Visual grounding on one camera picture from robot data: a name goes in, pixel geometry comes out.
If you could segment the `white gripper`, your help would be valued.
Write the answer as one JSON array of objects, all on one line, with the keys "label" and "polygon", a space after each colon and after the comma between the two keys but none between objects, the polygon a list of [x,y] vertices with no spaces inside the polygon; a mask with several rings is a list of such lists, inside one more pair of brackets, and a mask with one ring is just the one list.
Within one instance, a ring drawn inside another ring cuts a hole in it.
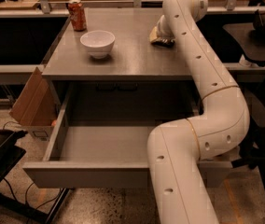
[{"label": "white gripper", "polygon": [[158,20],[157,27],[154,27],[150,32],[149,42],[153,45],[158,45],[160,43],[160,37],[166,39],[174,38],[174,34],[164,15]]}]

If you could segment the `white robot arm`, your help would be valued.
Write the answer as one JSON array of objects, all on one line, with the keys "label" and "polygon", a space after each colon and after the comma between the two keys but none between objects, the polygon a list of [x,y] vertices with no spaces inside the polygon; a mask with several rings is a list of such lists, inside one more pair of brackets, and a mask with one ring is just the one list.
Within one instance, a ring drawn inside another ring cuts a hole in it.
[{"label": "white robot arm", "polygon": [[237,147],[249,128],[241,89],[196,24],[207,8],[208,0],[163,0],[158,21],[158,34],[174,37],[199,94],[193,116],[162,123],[147,139],[160,224],[219,224],[198,162]]}]

